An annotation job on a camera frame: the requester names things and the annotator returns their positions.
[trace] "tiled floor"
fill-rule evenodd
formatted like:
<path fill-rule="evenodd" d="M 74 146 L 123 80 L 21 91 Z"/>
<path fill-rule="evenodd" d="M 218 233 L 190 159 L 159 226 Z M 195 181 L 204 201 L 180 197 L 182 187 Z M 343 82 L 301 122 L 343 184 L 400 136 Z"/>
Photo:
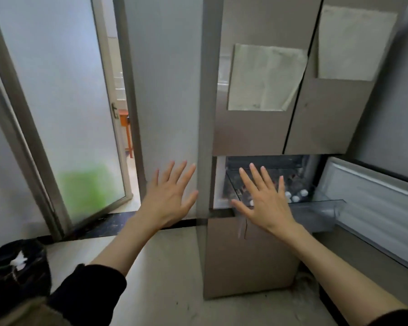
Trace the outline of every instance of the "tiled floor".
<path fill-rule="evenodd" d="M 127 156 L 128 175 L 130 177 L 131 192 L 133 199 L 115 209 L 112 213 L 136 212 L 141 206 L 141 196 L 139 195 L 139 186 L 137 185 L 136 164 L 134 158 Z"/>
<path fill-rule="evenodd" d="M 48 246 L 53 289 L 113 238 Z M 195 227 L 159 231 L 127 275 L 111 325 L 336 325 L 319 297 L 303 284 L 210 301 L 202 299 L 202 286 Z"/>

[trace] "frosted glass door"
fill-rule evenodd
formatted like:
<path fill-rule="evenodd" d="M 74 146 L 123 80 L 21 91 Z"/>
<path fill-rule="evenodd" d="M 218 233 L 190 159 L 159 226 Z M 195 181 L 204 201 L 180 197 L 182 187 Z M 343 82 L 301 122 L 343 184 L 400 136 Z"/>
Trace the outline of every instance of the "frosted glass door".
<path fill-rule="evenodd" d="M 125 196 L 91 0 L 0 0 L 0 28 L 78 224 Z"/>

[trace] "blank paper on refrigerator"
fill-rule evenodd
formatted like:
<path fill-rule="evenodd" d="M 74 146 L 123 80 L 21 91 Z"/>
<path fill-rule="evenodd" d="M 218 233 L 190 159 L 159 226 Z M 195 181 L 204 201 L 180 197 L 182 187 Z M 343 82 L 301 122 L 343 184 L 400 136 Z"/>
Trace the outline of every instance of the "blank paper on refrigerator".
<path fill-rule="evenodd" d="M 307 51 L 236 44 L 228 109 L 286 111 L 304 75 Z"/>
<path fill-rule="evenodd" d="M 319 78 L 372 81 L 397 13 L 324 5 L 319 24 Z"/>

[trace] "metal door frame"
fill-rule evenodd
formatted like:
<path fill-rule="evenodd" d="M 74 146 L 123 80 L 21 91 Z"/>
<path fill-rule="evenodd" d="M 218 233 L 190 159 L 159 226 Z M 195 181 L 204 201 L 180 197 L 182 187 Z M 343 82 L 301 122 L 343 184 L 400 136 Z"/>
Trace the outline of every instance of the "metal door frame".
<path fill-rule="evenodd" d="M 92 12 L 94 14 L 94 24 L 96 25 L 97 37 L 99 39 L 100 32 L 102 31 L 101 26 L 102 24 L 104 25 L 104 20 L 100 23 L 100 13 L 101 16 L 103 15 L 102 9 L 100 8 L 101 0 L 91 0 L 91 4 Z M 103 62 L 106 89 L 110 103 L 115 95 L 112 95 L 112 81 L 114 80 L 113 76 L 111 82 L 109 82 L 106 76 L 106 73 L 109 72 L 110 58 L 106 59 L 106 57 L 109 57 L 109 54 L 106 55 L 106 45 L 100 43 L 100 40 L 99 46 Z M 24 96 L 21 84 L 18 80 L 18 76 L 1 29 L 0 81 L 5 90 L 1 91 L 0 89 L 0 126 L 11 146 L 12 152 L 18 161 L 22 173 L 26 178 L 29 188 L 35 197 L 36 203 L 38 204 L 45 222 L 49 227 L 54 241 L 59 241 L 63 237 L 70 235 L 77 228 L 80 228 L 92 220 L 108 213 L 109 211 L 118 208 L 126 201 L 131 199 L 132 195 L 130 178 L 128 177 L 128 169 L 126 173 L 126 180 L 124 180 L 124 167 L 127 168 L 126 161 L 125 158 L 121 158 L 122 153 L 118 151 L 121 173 L 123 174 L 125 196 L 87 219 L 81 221 L 80 223 L 73 225 L 63 202 L 62 195 L 60 194 L 57 182 L 54 178 L 47 154 L 45 153 L 44 146 L 36 129 L 35 122 L 30 112 L 29 105 L 27 104 L 27 100 Z M 6 103 L 5 95 L 7 95 L 10 105 Z M 110 114 L 113 119 L 112 125 L 114 127 L 115 139 L 118 147 L 118 137 L 120 137 L 118 124 L 116 121 L 114 121 L 114 114 L 110 108 L 111 105 L 107 105 L 107 107 L 109 107 L 111 110 Z"/>

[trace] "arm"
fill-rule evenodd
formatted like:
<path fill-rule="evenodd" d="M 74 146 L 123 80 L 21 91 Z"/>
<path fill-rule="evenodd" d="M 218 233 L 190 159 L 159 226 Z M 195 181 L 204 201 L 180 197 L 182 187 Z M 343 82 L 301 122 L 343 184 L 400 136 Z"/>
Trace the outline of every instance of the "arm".
<path fill-rule="evenodd" d="M 388 312 L 408 307 L 328 250 L 302 225 L 296 223 L 284 195 L 284 179 L 278 192 L 266 169 L 261 175 L 253 164 L 255 184 L 243 169 L 240 176 L 252 195 L 254 209 L 233 200 L 233 205 L 254 224 L 283 241 L 311 270 L 351 326 L 365 326 Z"/>
<path fill-rule="evenodd" d="M 136 215 L 129 219 L 116 238 L 91 262 L 109 266 L 127 275 L 137 255 L 147 241 L 161 228 L 173 225 L 181 220 L 194 205 L 198 191 L 193 192 L 182 204 L 181 198 L 190 178 L 195 172 L 195 164 L 180 178 L 186 167 L 186 161 L 172 171 L 174 162 L 158 181 L 157 170 L 141 207 Z"/>

